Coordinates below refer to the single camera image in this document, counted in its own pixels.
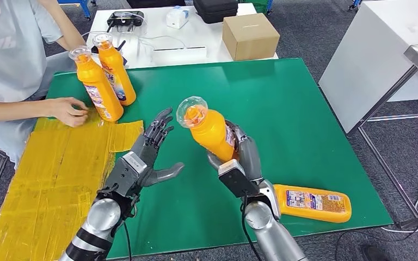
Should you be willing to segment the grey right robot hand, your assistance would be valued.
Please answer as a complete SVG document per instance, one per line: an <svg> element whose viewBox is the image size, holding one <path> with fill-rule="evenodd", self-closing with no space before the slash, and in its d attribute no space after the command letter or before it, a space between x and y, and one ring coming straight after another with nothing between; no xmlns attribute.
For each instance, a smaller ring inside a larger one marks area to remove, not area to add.
<svg viewBox="0 0 418 261"><path fill-rule="evenodd" d="M259 185L263 181L260 157L253 138L236 124L226 120L226 126L235 137L235 153L237 158L230 158L223 162L216 155L207 151L207 158L218 172L218 179L237 197L247 192L248 195L260 191Z"/></svg>

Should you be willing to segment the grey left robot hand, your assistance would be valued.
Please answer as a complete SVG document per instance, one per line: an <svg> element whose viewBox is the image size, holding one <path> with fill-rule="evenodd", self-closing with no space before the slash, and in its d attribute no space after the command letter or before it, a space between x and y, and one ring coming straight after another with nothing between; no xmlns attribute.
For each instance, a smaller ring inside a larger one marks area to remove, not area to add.
<svg viewBox="0 0 418 261"><path fill-rule="evenodd" d="M150 187L172 179L179 175L185 166L184 163L178 162L168 169L154 169L159 149L168 134L174 129L173 126L168 126L168 123L173 119L172 112L171 107L162 110L132 146L131 151L146 164L144 171L139 174L137 184L140 187Z"/></svg>

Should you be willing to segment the person's right hand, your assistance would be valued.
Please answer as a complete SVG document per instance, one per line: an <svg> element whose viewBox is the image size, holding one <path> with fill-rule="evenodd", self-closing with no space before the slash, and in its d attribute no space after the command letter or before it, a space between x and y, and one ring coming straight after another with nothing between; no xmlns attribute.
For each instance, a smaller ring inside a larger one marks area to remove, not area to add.
<svg viewBox="0 0 418 261"><path fill-rule="evenodd" d="M67 126L78 127L88 119L88 107L73 97L48 99L45 103L48 106L46 115L55 117Z"/></svg>

